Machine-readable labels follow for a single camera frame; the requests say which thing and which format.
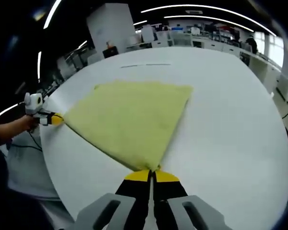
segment white table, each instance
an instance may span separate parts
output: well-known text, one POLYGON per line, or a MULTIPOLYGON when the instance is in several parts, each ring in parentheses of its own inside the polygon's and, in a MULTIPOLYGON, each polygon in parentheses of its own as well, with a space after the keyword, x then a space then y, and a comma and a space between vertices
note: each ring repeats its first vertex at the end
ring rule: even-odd
MULTIPOLYGON (((65 113, 94 85, 115 79, 192 85, 162 169, 234 230, 272 228, 288 200, 288 140, 274 102, 244 63, 194 47, 129 52, 77 72, 47 109, 65 113)), ((74 218, 130 172, 66 125, 42 127, 41 139, 50 177, 74 218)))
POLYGON ((240 58, 241 53, 248 55, 250 59, 249 68, 252 72, 257 76, 269 93, 272 93, 275 90, 277 79, 281 75, 281 70, 261 56, 253 54, 245 49, 207 39, 205 37, 192 36, 192 41, 202 43, 202 48, 229 53, 238 58, 240 58))

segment yellow cloth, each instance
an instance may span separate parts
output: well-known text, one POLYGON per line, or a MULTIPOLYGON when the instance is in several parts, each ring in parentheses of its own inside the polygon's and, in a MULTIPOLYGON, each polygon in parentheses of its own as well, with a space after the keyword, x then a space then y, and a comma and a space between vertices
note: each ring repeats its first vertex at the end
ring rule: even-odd
POLYGON ((154 171, 191 92, 191 86, 160 82, 101 84, 64 120, 84 139, 127 167, 154 171))

